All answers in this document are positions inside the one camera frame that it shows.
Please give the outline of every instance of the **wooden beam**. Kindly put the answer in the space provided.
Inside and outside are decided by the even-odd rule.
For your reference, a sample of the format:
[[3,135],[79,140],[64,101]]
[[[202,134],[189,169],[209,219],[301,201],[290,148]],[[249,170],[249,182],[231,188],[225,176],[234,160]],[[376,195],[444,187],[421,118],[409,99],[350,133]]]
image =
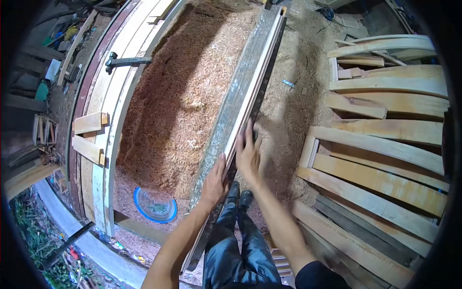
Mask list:
[[401,242],[401,244],[407,246],[409,249],[415,251],[422,257],[426,257],[428,252],[430,251],[430,248],[432,247],[431,244],[428,244],[427,242],[422,241],[419,238],[415,238],[414,236],[406,234],[398,228],[395,228],[391,222],[387,222],[387,224],[386,222],[380,221],[380,219],[375,219],[374,215],[367,215],[338,201],[332,201],[338,204],[339,206],[342,206],[343,208],[347,209],[348,211],[352,212],[353,214],[357,215],[359,218],[368,222],[372,226],[378,228],[382,232],[388,234],[390,237]]
[[340,80],[329,83],[329,90],[339,93],[349,92],[414,92],[426,95],[448,98],[445,83],[434,79],[373,77]]
[[[348,41],[343,41],[343,40],[334,40],[334,41],[337,42],[337,43],[348,45],[348,46],[355,45],[355,43],[353,43],[353,42],[348,42]],[[407,66],[407,64],[405,64],[404,62],[399,61],[396,58],[391,57],[391,56],[389,56],[389,55],[387,55],[385,53],[382,53],[382,52],[379,52],[379,51],[371,51],[371,53],[375,54],[375,55],[378,55],[380,57],[383,57],[384,59],[389,60],[390,62],[392,62],[392,63],[394,63],[396,65]]]
[[342,58],[337,58],[337,63],[340,64],[355,64],[355,65],[366,65],[384,67],[385,60],[377,56],[362,56],[362,55],[348,55]]
[[326,105],[331,109],[367,117],[384,119],[387,116],[387,109],[382,104],[358,98],[348,98],[337,93],[331,93],[327,96]]
[[441,146],[443,123],[410,119],[342,119],[331,128],[377,137]]
[[82,156],[97,165],[105,165],[105,155],[102,148],[98,148],[93,142],[75,135],[72,138],[72,147]]
[[47,111],[47,103],[44,101],[36,100],[33,98],[27,98],[24,96],[7,94],[5,96],[4,105],[9,107],[17,107],[30,111]]
[[322,217],[302,202],[294,202],[292,213],[327,242],[390,284],[404,289],[412,279],[413,272],[410,269],[390,260],[367,243],[350,235],[347,231]]
[[377,68],[368,70],[365,77],[404,77],[404,78],[423,78],[435,79],[440,82],[446,83],[444,78],[444,71],[441,65],[421,64],[421,65],[407,65],[391,66],[385,68]]
[[83,25],[80,27],[80,30],[77,33],[77,36],[75,37],[74,42],[72,42],[72,45],[66,54],[66,58],[64,59],[64,62],[61,65],[61,71],[58,76],[58,81],[56,82],[57,85],[62,86],[64,82],[64,75],[66,74],[67,67],[69,66],[69,63],[71,62],[71,59],[74,55],[74,51],[77,48],[77,45],[80,43],[80,40],[82,39],[85,31],[90,27],[90,24],[93,23],[93,20],[95,19],[97,14],[98,14],[98,11],[96,9],[93,9],[93,11],[90,13],[88,18],[83,23]]
[[429,172],[420,167],[414,167],[409,163],[402,162],[397,159],[392,159],[384,155],[353,148],[350,146],[340,145],[338,143],[331,144],[330,155],[365,166],[374,167],[379,170],[390,172],[392,174],[414,180],[427,186],[449,192],[449,184],[446,182],[426,175]]
[[446,195],[413,181],[347,160],[316,154],[313,168],[441,217]]
[[297,175],[365,210],[434,242],[438,227],[405,208],[314,168],[297,168]]
[[404,143],[390,141],[379,137],[355,134],[339,129],[310,126],[308,135],[325,141],[333,141],[352,147],[384,154],[411,164],[421,166],[429,171],[444,176],[443,159],[441,156],[425,151],[421,148]]
[[384,105],[388,112],[443,118],[449,101],[429,95],[399,92],[343,93],[347,98],[363,99]]
[[73,130],[76,135],[90,131],[102,130],[109,123],[107,112],[96,112],[76,118],[73,122]]
[[327,53],[327,57],[340,57],[351,54],[370,52],[375,50],[388,49],[422,49],[435,51],[430,39],[420,38],[396,38],[396,39],[381,39],[367,43],[360,43],[352,46],[344,46]]

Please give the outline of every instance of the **cloth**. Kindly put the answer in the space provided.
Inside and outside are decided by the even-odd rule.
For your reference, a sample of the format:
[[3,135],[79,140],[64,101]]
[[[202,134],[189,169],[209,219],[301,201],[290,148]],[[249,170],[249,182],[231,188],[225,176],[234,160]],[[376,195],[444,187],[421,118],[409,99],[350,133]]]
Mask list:
[[[242,234],[242,254],[234,236],[236,218]],[[263,235],[246,212],[238,210],[235,203],[228,203],[206,246],[202,286],[219,289],[235,282],[282,286]]]

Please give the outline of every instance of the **lumber pile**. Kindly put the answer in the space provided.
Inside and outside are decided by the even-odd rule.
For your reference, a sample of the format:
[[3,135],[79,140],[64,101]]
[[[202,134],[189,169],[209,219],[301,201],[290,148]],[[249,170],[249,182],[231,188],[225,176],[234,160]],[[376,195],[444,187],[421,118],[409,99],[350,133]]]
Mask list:
[[[386,54],[434,52],[424,36],[338,43],[344,46],[328,52],[327,97],[337,116],[330,128],[309,127],[297,168],[320,195],[313,208],[296,202],[292,212],[310,246],[321,242],[331,254],[340,253],[334,263],[351,274],[350,282],[345,279],[352,288],[404,288],[435,241],[447,202],[444,75],[439,65],[406,65]],[[345,56],[357,63],[339,66]],[[372,57],[389,66],[361,62]]]

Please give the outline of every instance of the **ground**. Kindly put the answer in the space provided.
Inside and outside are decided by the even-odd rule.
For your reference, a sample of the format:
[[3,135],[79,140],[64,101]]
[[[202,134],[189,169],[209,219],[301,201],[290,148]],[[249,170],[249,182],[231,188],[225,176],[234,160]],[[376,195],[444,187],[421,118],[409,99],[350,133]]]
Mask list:
[[[141,111],[145,113],[145,119],[148,117],[152,120],[148,124],[138,123],[138,126],[142,127],[140,130],[141,134],[138,135],[136,133],[130,133],[131,129],[137,129],[137,127],[124,126],[121,148],[130,148],[130,144],[136,141],[140,144],[131,152],[123,151],[117,160],[118,165],[125,164],[125,168],[135,168],[135,170],[127,173],[128,169],[125,171],[121,167],[117,169],[115,182],[116,185],[118,185],[118,189],[114,197],[115,208],[119,206],[119,208],[122,208],[122,212],[124,212],[123,209],[126,210],[124,213],[128,216],[166,231],[174,229],[177,222],[183,217],[189,204],[189,190],[177,190],[176,186],[169,187],[170,185],[168,182],[166,183],[166,181],[180,181],[185,184],[191,183],[193,179],[191,172],[195,172],[195,169],[187,171],[189,177],[187,174],[181,174],[182,172],[179,172],[178,175],[181,175],[180,180],[173,180],[177,176],[175,174],[167,175],[165,178],[157,180],[159,182],[157,186],[150,188],[151,190],[158,189],[159,187],[175,188],[174,191],[169,191],[169,194],[170,196],[176,197],[179,210],[177,218],[171,224],[154,225],[152,222],[144,219],[144,217],[137,212],[133,204],[132,194],[134,188],[137,185],[149,187],[149,185],[143,181],[143,178],[146,178],[146,174],[155,172],[157,167],[153,167],[153,165],[157,164],[158,167],[168,167],[172,164],[177,164],[175,162],[171,163],[165,160],[155,159],[155,157],[152,156],[156,153],[156,150],[147,148],[144,145],[155,142],[152,139],[157,136],[157,134],[149,135],[147,132],[162,134],[161,124],[163,122],[172,122],[179,123],[177,126],[177,133],[179,136],[181,129],[188,129],[187,120],[185,121],[181,119],[181,117],[187,118],[188,112],[200,114],[204,113],[204,110],[210,110],[210,115],[203,118],[203,127],[194,128],[191,131],[184,132],[186,135],[179,136],[181,140],[183,140],[182,137],[184,137],[184,139],[191,141],[196,139],[196,142],[191,145],[183,142],[184,147],[178,149],[190,150],[192,146],[194,150],[194,146],[197,146],[197,143],[207,140],[207,137],[203,137],[197,134],[197,132],[202,130],[202,132],[207,133],[211,129],[214,120],[213,112],[217,111],[220,104],[218,100],[223,97],[227,89],[227,85],[223,86],[222,83],[225,82],[226,79],[228,79],[228,81],[231,79],[239,58],[239,50],[242,50],[243,44],[245,44],[246,41],[246,35],[250,33],[251,29],[253,29],[253,25],[255,25],[256,11],[252,8],[255,6],[254,2],[255,1],[238,1],[237,7],[232,5],[227,8],[229,11],[220,10],[223,5],[219,3],[217,3],[218,8],[209,7],[209,10],[194,8],[194,14],[190,14],[189,17],[191,18],[189,21],[204,21],[204,23],[206,23],[205,25],[209,25],[210,31],[205,31],[204,35],[201,36],[198,36],[196,33],[195,37],[188,33],[184,34],[186,37],[189,37],[189,46],[183,46],[183,48],[189,52],[189,55],[182,56],[181,50],[168,51],[166,49],[166,47],[169,47],[169,42],[179,43],[179,40],[175,38],[174,34],[167,34],[168,37],[164,39],[164,46],[160,49],[156,49],[156,52],[160,55],[158,58],[158,64],[160,66],[154,67],[154,70],[150,72],[148,70],[146,73],[161,76],[165,74],[165,78],[156,80],[157,82],[154,84],[156,87],[166,85],[167,78],[174,77],[177,79],[176,86],[163,87],[163,91],[173,91],[173,93],[176,91],[183,94],[181,96],[175,96],[174,105],[177,107],[174,111],[177,111],[177,113],[171,115],[166,115],[163,110],[164,108],[160,108],[158,104],[151,108],[146,107],[146,104],[152,101],[153,98],[164,97],[164,95],[156,96],[156,94],[153,93],[150,94],[150,98],[146,98],[145,100],[143,100],[142,97],[137,98],[135,95],[132,99],[127,114],[126,124],[136,125],[137,113],[141,114],[140,111],[132,110],[133,107],[141,109]],[[334,22],[327,21],[322,15],[316,13],[314,11],[315,9],[316,6],[313,4],[312,0],[309,0],[308,4],[306,1],[294,1],[291,8],[287,11],[286,16],[288,19],[286,29],[268,84],[266,96],[255,124],[255,127],[263,137],[261,146],[262,173],[276,197],[284,205],[288,204],[289,201],[293,199],[302,200],[308,205],[314,203],[317,196],[316,189],[312,188],[307,182],[296,177],[294,172],[301,155],[308,126],[326,125],[332,116],[331,110],[325,106],[325,97],[327,96],[329,83],[329,66],[326,53],[336,48],[336,44],[333,40],[340,37],[342,27]],[[217,20],[215,19],[215,15],[219,15],[223,17],[223,19]],[[87,51],[85,55],[88,57],[93,49],[94,43],[99,39],[100,33],[102,33],[108,22],[108,18],[102,18],[101,16],[97,17],[96,23],[99,23],[98,25],[95,23],[95,25],[97,25],[97,30],[92,33],[92,38],[85,41],[84,49],[80,51],[77,56],[79,62],[76,60],[74,63],[86,63],[84,50]],[[221,26],[214,29],[210,28],[211,25],[217,24]],[[192,30],[201,28],[197,24],[192,26],[193,28],[190,28]],[[229,35],[233,35],[233,37],[240,36],[242,40],[239,39],[239,41],[234,41],[235,43],[232,46],[223,46],[223,44],[221,44],[222,50],[220,50],[220,46],[218,46],[218,49],[214,48],[214,42],[220,44],[220,37],[226,35],[223,29],[229,29]],[[192,64],[186,61],[179,61],[177,59],[178,57],[186,57]],[[213,60],[212,63],[201,61],[203,57],[210,57]],[[214,74],[204,73],[204,71],[207,70],[214,71]],[[284,84],[282,80],[295,83],[295,88],[291,88]],[[307,92],[302,95],[304,87],[307,88]],[[52,90],[52,97],[50,97],[52,116],[59,124],[58,138],[60,140],[58,140],[58,142],[62,145],[58,146],[58,152],[62,155],[64,155],[64,144],[65,138],[67,137],[69,111],[74,98],[73,90],[74,87],[69,88],[68,92],[63,96],[61,92],[62,88],[55,87]],[[210,99],[210,97],[204,97],[211,93],[218,95],[218,98]],[[174,94],[168,94],[166,96],[166,102],[162,104],[169,105],[167,100],[172,99],[172,97],[174,97]],[[199,102],[193,104],[194,100],[198,100],[203,104],[209,102],[210,105],[203,108]],[[172,144],[172,142],[170,142],[171,135],[163,136],[164,142],[159,143],[161,148],[162,146],[165,147]],[[127,160],[130,158],[127,157],[128,154],[133,154],[131,159],[134,163],[127,163]],[[150,156],[148,159],[154,161],[154,163],[143,164],[146,162],[144,157],[142,157],[143,154],[149,154]],[[193,158],[186,161],[194,166],[196,162],[200,161],[200,157],[195,154]],[[137,167],[144,167],[148,170],[136,171]],[[237,180],[240,181],[242,190],[247,188],[246,183],[239,175],[237,176]],[[266,224],[256,202],[250,208],[249,216],[254,220],[262,232],[267,233]],[[159,249],[159,245],[153,244],[122,229],[116,230],[116,238],[124,246],[150,259],[155,257]],[[185,280],[193,284],[200,284],[200,272],[201,264],[194,273],[186,276]]]

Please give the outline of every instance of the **wooden plank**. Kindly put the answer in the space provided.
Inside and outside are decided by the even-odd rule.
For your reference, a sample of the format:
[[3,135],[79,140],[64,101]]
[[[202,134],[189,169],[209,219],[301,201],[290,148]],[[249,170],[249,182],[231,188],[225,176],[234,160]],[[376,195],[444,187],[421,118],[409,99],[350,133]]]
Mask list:
[[402,77],[373,77],[340,80],[329,83],[329,90],[339,93],[349,92],[414,92],[426,95],[448,98],[445,83],[434,79],[402,78]]
[[339,80],[339,70],[337,64],[337,58],[331,57],[329,58],[329,69],[330,69],[330,81],[338,81]]
[[114,210],[114,222],[125,230],[156,244],[163,245],[169,236],[166,231],[138,222],[116,210]]
[[93,142],[75,135],[72,138],[72,147],[82,156],[97,165],[105,165],[104,149],[98,148]]
[[365,77],[405,77],[405,78],[424,78],[435,79],[445,83],[444,71],[441,65],[421,64],[391,66],[368,70]]
[[375,56],[359,56],[359,55],[353,55],[351,57],[345,56],[343,58],[337,58],[337,63],[376,66],[376,67],[385,66],[385,61],[383,60],[383,58],[375,57]]
[[313,168],[299,167],[297,175],[429,242],[436,238],[435,224],[377,195]]
[[348,98],[337,93],[331,93],[327,96],[326,105],[331,109],[367,117],[384,119],[387,116],[387,109],[384,105],[357,98]]
[[435,48],[429,39],[396,38],[380,39],[366,43],[359,43],[352,46],[340,47],[329,51],[327,53],[327,57],[340,57],[345,55],[388,49],[421,49],[435,51]]
[[427,242],[422,241],[421,239],[416,238],[412,235],[406,234],[399,228],[395,228],[393,226],[393,223],[391,222],[377,220],[374,218],[374,215],[372,214],[367,215],[338,201],[332,201],[338,204],[339,206],[342,206],[343,208],[347,209],[348,211],[352,212],[353,214],[357,215],[359,218],[368,222],[372,226],[388,234],[393,239],[401,242],[403,245],[407,246],[409,249],[417,252],[419,255],[423,257],[427,256],[428,252],[430,251],[430,248],[432,247],[431,244],[428,244]]
[[39,180],[51,175],[57,165],[35,166],[5,182],[5,196],[11,201],[20,192],[29,188]]
[[[348,42],[348,41],[343,41],[343,40],[334,40],[335,42],[337,43],[342,43],[342,44],[345,44],[345,45],[348,45],[348,46],[351,46],[351,45],[355,45],[355,43],[353,42]],[[399,61],[397,60],[396,58],[394,57],[391,57],[385,53],[382,53],[382,52],[378,52],[378,51],[371,51],[372,54],[375,54],[375,55],[378,55],[378,56],[381,56],[383,57],[384,59],[394,63],[394,64],[397,64],[397,65],[400,65],[400,66],[407,66],[407,64],[405,64],[404,62],[402,61]]]
[[308,135],[325,141],[333,141],[352,147],[384,154],[411,164],[421,166],[429,171],[444,176],[443,159],[437,154],[404,143],[390,141],[383,138],[360,135],[339,129],[310,126]]
[[350,146],[340,145],[337,143],[331,144],[330,155],[336,158],[374,167],[379,170],[390,172],[395,175],[402,176],[416,182],[449,192],[449,184],[437,178],[428,176],[428,171],[423,170],[420,167],[414,167],[409,163],[386,157],[384,155],[353,148]]
[[363,92],[343,93],[347,98],[363,99],[384,105],[388,112],[410,115],[444,117],[449,108],[449,101],[429,95],[399,92]]
[[5,106],[22,108],[25,110],[46,112],[47,103],[44,101],[27,98],[20,95],[7,94],[4,97],[3,104]]
[[76,135],[90,131],[102,130],[109,123],[107,112],[96,112],[76,118],[73,122],[73,130]]
[[317,154],[313,168],[441,217],[446,195],[416,182],[347,160]]
[[90,24],[93,23],[93,20],[95,19],[97,14],[98,11],[96,9],[93,9],[93,11],[90,13],[88,18],[81,26],[79,32],[77,33],[77,36],[75,37],[74,42],[72,42],[71,47],[67,51],[66,58],[64,59],[64,62],[61,65],[61,71],[58,76],[58,81],[56,82],[57,85],[62,86],[64,81],[64,75],[66,73],[67,67],[69,66],[69,63],[71,62],[72,56],[74,55],[74,51],[77,48],[77,45],[80,43],[80,40],[82,39],[85,31],[90,27]]
[[411,119],[342,119],[331,128],[377,137],[441,146],[443,123]]
[[[361,217],[359,217],[358,215],[356,215],[352,211],[348,210],[345,207],[345,205],[342,205],[341,203],[336,202],[335,200],[332,200],[332,199],[330,199],[330,198],[328,198],[326,196],[323,196],[321,194],[316,197],[316,202],[320,202],[320,203],[324,204],[325,206],[331,208],[332,210],[334,210],[338,214],[340,214],[343,217],[347,218],[348,220],[352,221],[354,224],[357,224],[358,226],[362,227],[363,229],[365,229],[370,234],[372,234],[374,236],[377,236],[380,240],[383,240],[387,244],[390,244],[402,256],[405,257],[405,258],[403,258],[403,260],[406,262],[406,264],[403,264],[405,267],[410,267],[411,266],[411,261],[415,260],[415,259],[417,259],[419,257],[418,253],[416,253],[415,251],[413,251],[409,247],[403,245],[400,241],[398,241],[395,238],[391,237],[386,232],[384,232],[384,231],[380,230],[379,228],[377,228],[376,226],[368,223],[366,220],[362,219]],[[366,241],[363,238],[361,238],[361,236],[355,234],[354,232],[352,232],[352,231],[349,231],[349,232],[351,232],[352,234],[358,236],[361,240]],[[374,244],[372,244],[372,243],[370,243],[368,241],[366,241],[366,242],[369,245],[372,245],[374,248],[379,249]]]
[[342,229],[346,230],[347,232],[351,233],[353,236],[358,237],[363,242],[367,243],[368,245],[372,246],[374,249],[382,253],[383,255],[387,256],[391,260],[397,262],[398,264],[409,268],[411,260],[413,257],[417,256],[417,253],[413,255],[408,255],[404,252],[398,251],[392,245],[388,244],[384,240],[380,239],[379,237],[375,236],[368,230],[361,227],[359,224],[353,222],[352,220],[346,218],[343,214],[339,211],[325,205],[324,203],[317,200],[314,204],[314,208],[325,215],[328,219],[332,220],[335,224],[340,226]]
[[390,260],[376,249],[350,235],[347,231],[327,220],[300,201],[295,201],[293,215],[327,242],[341,250],[358,264],[390,284],[404,289],[413,272]]
[[365,37],[360,39],[350,40],[352,43],[363,43],[363,42],[371,42],[374,40],[381,40],[381,39],[395,39],[395,38],[414,38],[414,39],[424,39],[430,41],[430,38],[427,35],[419,35],[419,34],[389,34],[389,35],[378,35],[378,36],[371,36]]

